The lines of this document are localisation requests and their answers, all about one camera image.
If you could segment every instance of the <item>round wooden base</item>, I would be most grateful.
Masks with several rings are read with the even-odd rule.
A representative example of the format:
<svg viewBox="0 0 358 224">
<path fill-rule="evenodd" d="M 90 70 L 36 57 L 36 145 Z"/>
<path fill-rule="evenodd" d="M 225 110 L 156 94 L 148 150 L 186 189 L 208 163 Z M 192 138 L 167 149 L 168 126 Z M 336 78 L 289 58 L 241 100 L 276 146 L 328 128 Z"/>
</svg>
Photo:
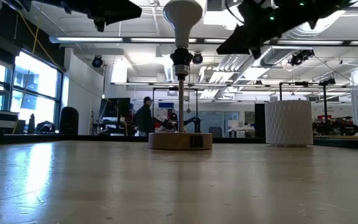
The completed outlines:
<svg viewBox="0 0 358 224">
<path fill-rule="evenodd" d="M 210 150 L 212 134 L 150 133 L 149 148 L 163 150 Z"/>
</svg>

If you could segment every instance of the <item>metal pole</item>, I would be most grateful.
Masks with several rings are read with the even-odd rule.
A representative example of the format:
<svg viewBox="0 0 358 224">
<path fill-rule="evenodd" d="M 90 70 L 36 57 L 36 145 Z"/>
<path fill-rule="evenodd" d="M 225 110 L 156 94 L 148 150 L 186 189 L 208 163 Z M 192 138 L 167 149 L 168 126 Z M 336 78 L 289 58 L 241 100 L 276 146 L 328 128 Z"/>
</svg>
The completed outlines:
<svg viewBox="0 0 358 224">
<path fill-rule="evenodd" d="M 152 107 L 152 118 L 154 118 L 154 91 L 155 91 L 155 88 L 153 88 L 153 98 L 152 98 L 152 105 L 153 105 L 153 107 Z"/>
<path fill-rule="evenodd" d="M 280 101 L 283 100 L 283 84 L 280 83 Z"/>
<path fill-rule="evenodd" d="M 198 118 L 198 89 L 196 90 L 196 118 Z"/>
<path fill-rule="evenodd" d="M 179 80 L 179 125 L 178 132 L 182 133 L 185 129 L 183 127 L 183 90 L 184 90 L 184 80 Z"/>
<path fill-rule="evenodd" d="M 324 97 L 324 120 L 326 125 L 328 124 L 328 111 L 327 111 L 327 91 L 326 91 L 326 85 L 323 85 L 323 97 Z"/>
</svg>

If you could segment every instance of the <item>black speaker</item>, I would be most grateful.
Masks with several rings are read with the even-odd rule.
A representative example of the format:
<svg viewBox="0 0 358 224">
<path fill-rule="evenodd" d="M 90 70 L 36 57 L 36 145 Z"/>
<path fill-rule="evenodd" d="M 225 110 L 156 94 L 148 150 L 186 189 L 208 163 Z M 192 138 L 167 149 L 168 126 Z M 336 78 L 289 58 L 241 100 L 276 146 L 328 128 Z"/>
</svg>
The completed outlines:
<svg viewBox="0 0 358 224">
<path fill-rule="evenodd" d="M 255 135 L 266 138 L 265 105 L 255 104 Z"/>
<path fill-rule="evenodd" d="M 79 114 L 75 108 L 66 106 L 60 114 L 59 133 L 64 135 L 78 135 Z"/>
</svg>

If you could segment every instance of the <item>man in cap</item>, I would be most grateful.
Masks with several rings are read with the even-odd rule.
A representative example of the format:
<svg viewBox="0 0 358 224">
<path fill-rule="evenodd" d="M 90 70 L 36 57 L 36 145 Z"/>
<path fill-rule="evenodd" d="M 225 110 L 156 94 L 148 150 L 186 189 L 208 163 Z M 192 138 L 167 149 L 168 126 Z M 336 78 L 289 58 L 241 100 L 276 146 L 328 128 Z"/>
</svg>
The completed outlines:
<svg viewBox="0 0 358 224">
<path fill-rule="evenodd" d="M 135 123 L 140 137 L 147 137 L 149 133 L 154 132 L 152 112 L 150 110 L 152 102 L 150 97 L 145 97 L 143 99 L 143 106 L 136 112 Z"/>
</svg>

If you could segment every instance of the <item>person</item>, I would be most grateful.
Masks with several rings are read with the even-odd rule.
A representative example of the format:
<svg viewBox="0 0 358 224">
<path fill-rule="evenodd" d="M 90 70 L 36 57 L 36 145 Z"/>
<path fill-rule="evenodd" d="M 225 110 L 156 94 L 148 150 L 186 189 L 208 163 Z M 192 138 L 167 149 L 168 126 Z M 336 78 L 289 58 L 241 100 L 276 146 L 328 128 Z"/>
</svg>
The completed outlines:
<svg viewBox="0 0 358 224">
<path fill-rule="evenodd" d="M 147 96 L 143 99 L 143 106 L 136 112 L 135 123 L 140 137 L 147 137 L 154 132 L 151 105 L 152 99 Z"/>
<path fill-rule="evenodd" d="M 158 129 L 158 133 L 175 133 L 178 130 L 178 115 L 172 113 L 169 119 L 166 119 L 161 127 Z"/>
</svg>

